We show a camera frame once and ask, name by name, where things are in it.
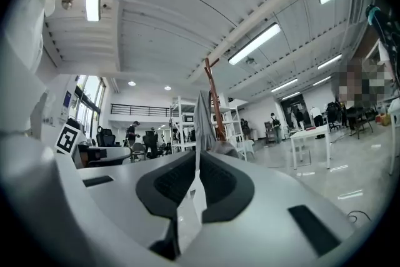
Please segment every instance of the black backpack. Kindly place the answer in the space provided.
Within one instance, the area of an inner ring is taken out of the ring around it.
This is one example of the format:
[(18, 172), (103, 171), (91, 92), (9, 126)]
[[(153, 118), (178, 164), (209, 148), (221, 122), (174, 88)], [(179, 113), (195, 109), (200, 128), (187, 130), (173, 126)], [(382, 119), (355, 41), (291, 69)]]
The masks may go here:
[(274, 127), (281, 125), (281, 122), (279, 120), (277, 120), (276, 117), (275, 117), (275, 119), (273, 117), (271, 117), (271, 118), (272, 118), (272, 125)]

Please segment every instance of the glossy floor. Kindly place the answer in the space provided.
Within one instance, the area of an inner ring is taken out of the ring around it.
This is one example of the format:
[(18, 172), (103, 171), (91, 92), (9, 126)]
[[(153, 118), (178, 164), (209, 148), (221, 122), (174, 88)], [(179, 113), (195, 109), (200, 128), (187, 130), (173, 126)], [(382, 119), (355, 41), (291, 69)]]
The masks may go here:
[[(297, 157), (297, 170), (293, 169), (289, 139), (257, 150), (254, 158), (248, 154), (247, 159), (296, 178), (330, 200), (345, 214), (358, 210), (376, 219), (397, 184), (400, 166), (397, 157), (393, 175), (389, 175), (391, 127), (375, 123), (371, 125), (374, 132), (366, 128), (360, 133), (360, 139), (357, 139), (357, 135), (349, 136), (350, 130), (345, 128), (330, 133), (330, 169), (326, 168), (325, 139), (306, 139), (304, 160), (302, 162)], [(397, 136), (400, 137), (400, 131), (397, 131)], [(362, 213), (354, 215), (357, 217), (356, 226), (368, 222)]]

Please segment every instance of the railing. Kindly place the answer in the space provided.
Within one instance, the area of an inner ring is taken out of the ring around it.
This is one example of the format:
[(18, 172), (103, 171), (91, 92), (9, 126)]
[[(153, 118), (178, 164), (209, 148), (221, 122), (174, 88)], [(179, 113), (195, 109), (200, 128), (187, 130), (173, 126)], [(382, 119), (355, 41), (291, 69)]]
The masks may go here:
[(170, 109), (163, 107), (133, 106), (128, 104), (111, 104), (111, 114), (170, 117)]

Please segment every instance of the window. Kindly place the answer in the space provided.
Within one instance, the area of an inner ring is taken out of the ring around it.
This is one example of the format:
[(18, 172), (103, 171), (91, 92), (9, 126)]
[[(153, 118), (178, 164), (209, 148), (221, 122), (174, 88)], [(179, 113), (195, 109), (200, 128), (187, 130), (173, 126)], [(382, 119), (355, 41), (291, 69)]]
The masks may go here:
[(87, 138), (95, 138), (106, 86), (100, 77), (80, 75), (76, 87), (69, 115), (82, 123)]

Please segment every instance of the floor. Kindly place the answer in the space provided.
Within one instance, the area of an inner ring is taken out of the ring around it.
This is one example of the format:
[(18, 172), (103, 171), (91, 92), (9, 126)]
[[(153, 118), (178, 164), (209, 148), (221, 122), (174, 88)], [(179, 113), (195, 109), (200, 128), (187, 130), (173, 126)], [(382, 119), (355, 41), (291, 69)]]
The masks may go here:
[[(399, 176), (400, 159), (396, 159), (393, 175), (390, 176), (392, 129), (375, 123), (371, 125), (374, 132), (367, 128), (360, 133), (359, 140), (357, 135), (350, 137), (350, 130), (346, 128), (330, 133), (330, 169), (326, 168), (325, 139), (305, 140), (304, 160), (300, 162), (297, 158), (296, 170), (293, 169), (290, 140), (268, 148), (257, 146), (259, 143), (256, 143), (254, 158), (248, 153), (247, 160), (294, 177), (330, 200), (344, 214), (354, 210), (363, 211), (374, 220), (391, 199)], [(183, 252), (200, 231), (201, 223), (190, 198), (184, 199), (177, 213), (179, 246)], [(369, 223), (363, 213), (352, 215), (349, 220), (358, 228)]]

